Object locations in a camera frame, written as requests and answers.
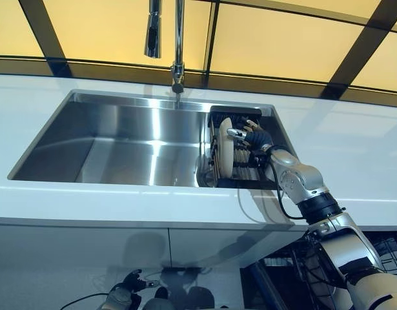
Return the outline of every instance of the faucet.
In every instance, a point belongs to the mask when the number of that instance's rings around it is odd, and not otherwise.
[[[184,92],[184,5],[185,0],[176,0],[175,7],[175,60],[171,66],[172,91],[176,94],[179,105],[181,93]],[[145,39],[144,54],[152,58],[161,57],[161,0],[149,1],[149,17],[147,38]]]
[[[175,61],[172,63],[172,91],[176,93],[177,103],[184,92],[184,0],[176,0],[175,7]]]

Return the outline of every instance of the robotic arm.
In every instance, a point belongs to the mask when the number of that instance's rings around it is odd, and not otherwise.
[[[377,252],[339,207],[319,170],[302,164],[284,147],[273,146],[270,134],[253,122],[247,124],[254,131],[228,129],[227,133],[262,151],[269,164],[266,176],[278,183],[309,224],[329,282],[348,290],[355,310],[397,310],[397,276],[382,271]]]

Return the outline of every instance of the plate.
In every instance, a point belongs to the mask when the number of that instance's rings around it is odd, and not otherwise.
[[[221,122],[218,130],[218,162],[222,178],[231,178],[234,162],[234,140],[227,134],[229,128],[232,128],[231,119],[226,118]]]

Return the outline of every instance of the faucet spout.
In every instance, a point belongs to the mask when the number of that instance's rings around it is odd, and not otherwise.
[[[161,0],[149,1],[144,54],[151,58],[161,58],[161,9]]]

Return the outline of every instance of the white cabinet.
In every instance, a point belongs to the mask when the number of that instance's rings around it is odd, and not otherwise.
[[[168,229],[0,225],[0,268],[170,266]]]
[[[246,267],[297,240],[300,231],[170,229],[173,267]]]

